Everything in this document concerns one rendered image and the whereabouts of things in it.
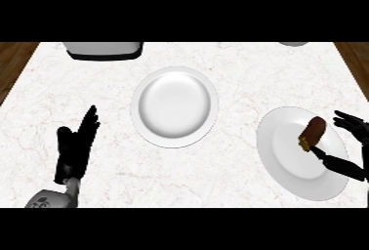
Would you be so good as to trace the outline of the white deep plate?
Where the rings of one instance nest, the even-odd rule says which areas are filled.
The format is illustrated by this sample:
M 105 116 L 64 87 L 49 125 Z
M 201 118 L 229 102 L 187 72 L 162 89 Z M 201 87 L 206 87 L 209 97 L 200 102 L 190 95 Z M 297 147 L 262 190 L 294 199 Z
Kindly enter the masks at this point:
M 142 80 L 131 114 L 141 136 L 156 146 L 181 148 L 197 143 L 216 125 L 218 112 L 216 86 L 198 70 L 166 67 Z

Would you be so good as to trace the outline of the brown sweet potato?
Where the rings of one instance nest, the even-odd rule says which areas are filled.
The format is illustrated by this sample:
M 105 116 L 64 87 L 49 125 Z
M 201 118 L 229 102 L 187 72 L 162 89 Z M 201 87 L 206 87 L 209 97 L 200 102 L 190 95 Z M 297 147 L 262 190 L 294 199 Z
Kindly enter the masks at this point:
M 309 124 L 299 136 L 299 144 L 306 152 L 311 147 L 319 143 L 327 132 L 327 121 L 321 116 L 317 116 L 309 121 Z

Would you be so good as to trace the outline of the pale grey appliance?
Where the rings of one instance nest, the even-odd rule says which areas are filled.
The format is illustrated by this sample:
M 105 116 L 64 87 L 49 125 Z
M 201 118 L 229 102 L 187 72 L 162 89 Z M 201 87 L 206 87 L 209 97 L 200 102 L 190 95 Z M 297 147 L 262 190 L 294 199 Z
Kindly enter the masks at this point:
M 144 52 L 144 42 L 66 42 L 67 53 L 80 61 L 126 61 Z

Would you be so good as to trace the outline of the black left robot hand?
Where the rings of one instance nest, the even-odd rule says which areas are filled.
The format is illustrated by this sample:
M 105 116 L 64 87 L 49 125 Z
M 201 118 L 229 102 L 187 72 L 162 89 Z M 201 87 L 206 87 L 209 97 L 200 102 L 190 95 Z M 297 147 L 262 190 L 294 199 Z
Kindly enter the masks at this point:
M 54 182 L 58 185 L 64 185 L 72 178 L 80 180 L 86 174 L 98 128 L 97 106 L 94 105 L 79 131 L 74 132 L 67 126 L 57 130 L 60 156 Z

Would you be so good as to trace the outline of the white flat plate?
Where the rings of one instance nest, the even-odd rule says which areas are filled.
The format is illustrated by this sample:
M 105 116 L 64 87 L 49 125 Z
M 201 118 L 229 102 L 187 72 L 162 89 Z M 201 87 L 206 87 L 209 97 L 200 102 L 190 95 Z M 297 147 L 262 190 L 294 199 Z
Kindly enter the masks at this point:
M 317 114 L 284 106 L 265 116 L 257 130 L 257 149 L 265 167 L 280 185 L 299 197 L 325 201 L 343 192 L 349 177 L 333 172 L 314 152 L 299 144 L 299 136 Z

